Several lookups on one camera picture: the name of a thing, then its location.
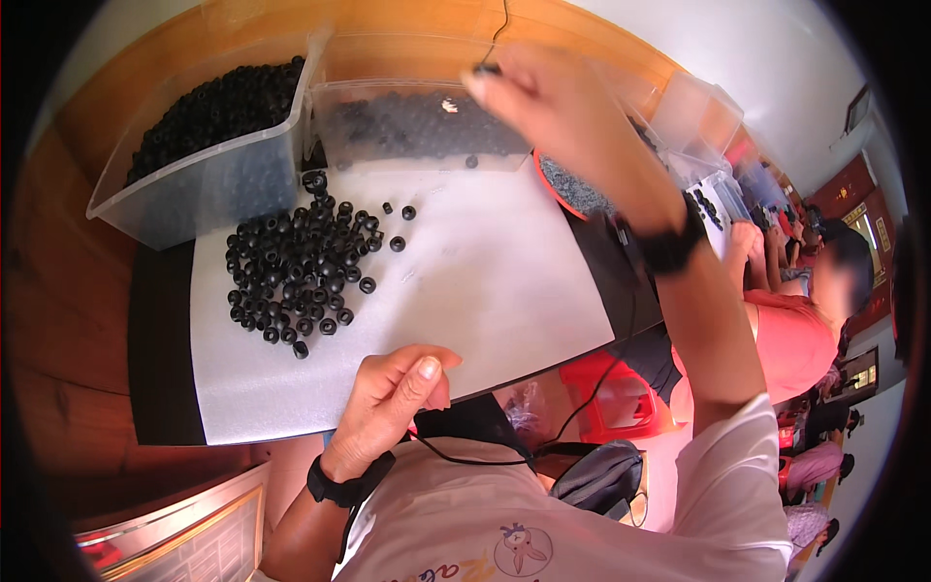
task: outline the worker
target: worker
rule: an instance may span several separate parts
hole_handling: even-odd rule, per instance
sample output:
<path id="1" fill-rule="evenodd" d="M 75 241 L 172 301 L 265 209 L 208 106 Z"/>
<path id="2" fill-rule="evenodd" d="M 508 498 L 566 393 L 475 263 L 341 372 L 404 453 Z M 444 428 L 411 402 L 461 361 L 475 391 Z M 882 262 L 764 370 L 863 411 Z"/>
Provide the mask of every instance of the worker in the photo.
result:
<path id="1" fill-rule="evenodd" d="M 500 49 L 498 63 L 500 75 L 464 74 L 476 102 L 609 196 L 656 272 L 695 392 L 672 528 L 644 531 L 549 497 L 505 445 L 398 444 L 421 407 L 450 405 L 446 371 L 461 361 L 442 347 L 409 345 L 362 361 L 336 432 L 253 582 L 783 579 L 792 544 L 777 491 L 776 417 L 746 311 L 701 219 L 584 60 L 513 46 Z M 473 464 L 440 458 L 427 442 Z M 389 451 L 397 460 L 387 470 Z"/>

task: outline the black wristband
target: black wristband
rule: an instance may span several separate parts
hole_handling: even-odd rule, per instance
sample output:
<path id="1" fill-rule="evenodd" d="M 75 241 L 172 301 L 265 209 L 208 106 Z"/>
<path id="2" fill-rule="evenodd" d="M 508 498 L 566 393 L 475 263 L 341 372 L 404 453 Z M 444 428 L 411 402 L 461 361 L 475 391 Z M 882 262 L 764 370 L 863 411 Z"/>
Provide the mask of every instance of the black wristband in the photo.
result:
<path id="1" fill-rule="evenodd" d="M 708 237 L 705 225 L 692 205 L 685 205 L 685 228 L 668 230 L 652 237 L 637 237 L 646 266 L 654 275 L 671 275 L 685 268 L 698 242 Z"/>

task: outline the plastic tray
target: plastic tray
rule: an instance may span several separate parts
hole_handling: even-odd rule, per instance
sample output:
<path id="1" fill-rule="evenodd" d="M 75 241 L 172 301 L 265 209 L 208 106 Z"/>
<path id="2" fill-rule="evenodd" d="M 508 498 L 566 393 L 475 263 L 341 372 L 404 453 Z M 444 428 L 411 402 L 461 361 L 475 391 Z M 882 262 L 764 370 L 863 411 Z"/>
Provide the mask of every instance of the plastic tray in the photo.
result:
<path id="1" fill-rule="evenodd" d="M 311 87 L 314 129 L 339 171 L 519 168 L 531 148 L 459 81 L 494 45 L 431 34 L 340 34 Z"/>
<path id="2" fill-rule="evenodd" d="M 204 235 L 253 216 L 293 207 L 297 176 L 309 143 L 311 103 L 306 90 L 329 34 L 299 33 L 238 48 L 192 67 L 142 104 L 94 188 L 87 217 L 107 223 L 154 250 Z M 288 118 L 201 150 L 123 188 L 142 134 L 181 95 L 240 65 L 305 58 Z"/>

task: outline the red plastic stool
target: red plastic stool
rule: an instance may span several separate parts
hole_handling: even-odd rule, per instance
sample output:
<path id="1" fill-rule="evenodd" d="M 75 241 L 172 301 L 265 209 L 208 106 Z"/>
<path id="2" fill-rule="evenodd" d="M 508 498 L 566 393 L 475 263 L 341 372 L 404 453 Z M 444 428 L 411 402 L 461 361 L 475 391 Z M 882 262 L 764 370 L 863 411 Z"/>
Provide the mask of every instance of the red plastic stool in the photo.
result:
<path id="1" fill-rule="evenodd" d="M 614 362 L 598 352 L 560 368 L 560 379 L 581 406 L 595 391 L 604 371 Z M 598 396 L 577 416 L 579 439 L 602 444 L 614 439 L 647 439 L 678 430 L 672 413 L 656 392 L 624 362 L 618 361 L 605 377 Z"/>

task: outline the white paper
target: white paper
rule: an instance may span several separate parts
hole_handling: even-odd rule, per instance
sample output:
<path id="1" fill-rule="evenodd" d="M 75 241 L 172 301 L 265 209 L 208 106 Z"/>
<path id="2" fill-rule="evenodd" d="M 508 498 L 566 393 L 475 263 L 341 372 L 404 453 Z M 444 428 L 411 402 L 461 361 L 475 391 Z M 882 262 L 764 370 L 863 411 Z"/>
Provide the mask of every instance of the white paper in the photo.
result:
<path id="1" fill-rule="evenodd" d="M 362 359 L 406 344 L 445 345 L 463 357 L 449 373 L 456 399 L 614 339 L 585 259 L 532 162 L 517 172 L 328 178 L 337 201 L 378 217 L 385 245 L 359 262 L 363 276 L 377 281 L 375 293 L 347 283 L 345 306 L 355 320 L 333 336 L 317 329 L 299 338 L 310 349 L 307 359 L 230 320 L 226 294 L 235 286 L 224 254 L 234 229 L 196 242 L 191 358 L 208 444 L 335 428 Z M 385 216 L 384 202 L 393 214 Z M 401 218 L 408 204 L 417 208 L 409 222 Z M 397 235 L 407 241 L 400 253 L 387 244 Z"/>

